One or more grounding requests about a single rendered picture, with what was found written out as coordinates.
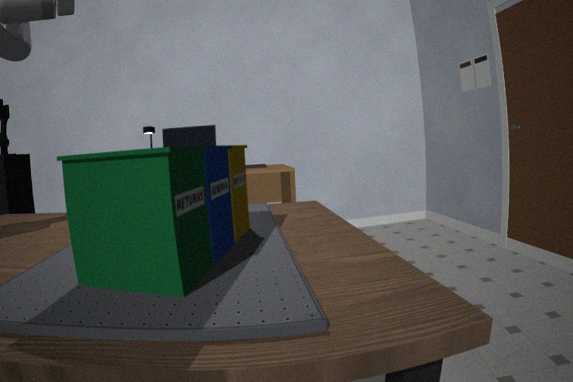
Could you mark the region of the yellow recycle bin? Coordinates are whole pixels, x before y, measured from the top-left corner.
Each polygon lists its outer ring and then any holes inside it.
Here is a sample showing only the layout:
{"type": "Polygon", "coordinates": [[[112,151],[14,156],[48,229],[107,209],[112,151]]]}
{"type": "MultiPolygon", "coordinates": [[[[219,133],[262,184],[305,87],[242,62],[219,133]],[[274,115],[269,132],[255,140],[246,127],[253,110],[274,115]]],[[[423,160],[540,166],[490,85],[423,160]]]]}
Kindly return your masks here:
{"type": "Polygon", "coordinates": [[[231,149],[228,149],[230,195],[235,242],[249,229],[245,148],[247,148],[247,145],[231,146],[231,149]]]}

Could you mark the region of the blue general waste bin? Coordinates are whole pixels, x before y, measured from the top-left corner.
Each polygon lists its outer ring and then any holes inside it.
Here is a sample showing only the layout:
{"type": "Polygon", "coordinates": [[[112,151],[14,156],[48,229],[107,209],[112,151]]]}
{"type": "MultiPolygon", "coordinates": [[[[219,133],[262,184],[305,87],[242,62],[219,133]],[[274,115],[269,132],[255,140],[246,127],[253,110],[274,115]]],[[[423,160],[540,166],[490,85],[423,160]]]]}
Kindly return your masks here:
{"type": "Polygon", "coordinates": [[[203,151],[213,264],[235,244],[228,149],[231,146],[208,146],[208,150],[203,151]]]}

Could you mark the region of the green bin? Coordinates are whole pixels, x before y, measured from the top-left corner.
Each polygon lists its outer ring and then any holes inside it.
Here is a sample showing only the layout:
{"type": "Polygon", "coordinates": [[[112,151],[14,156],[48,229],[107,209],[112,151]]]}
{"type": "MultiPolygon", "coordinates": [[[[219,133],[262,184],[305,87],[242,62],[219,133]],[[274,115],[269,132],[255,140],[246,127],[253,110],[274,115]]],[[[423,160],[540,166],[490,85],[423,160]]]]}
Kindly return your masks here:
{"type": "Polygon", "coordinates": [[[200,150],[57,156],[79,284],[185,297],[214,267],[200,150]]]}

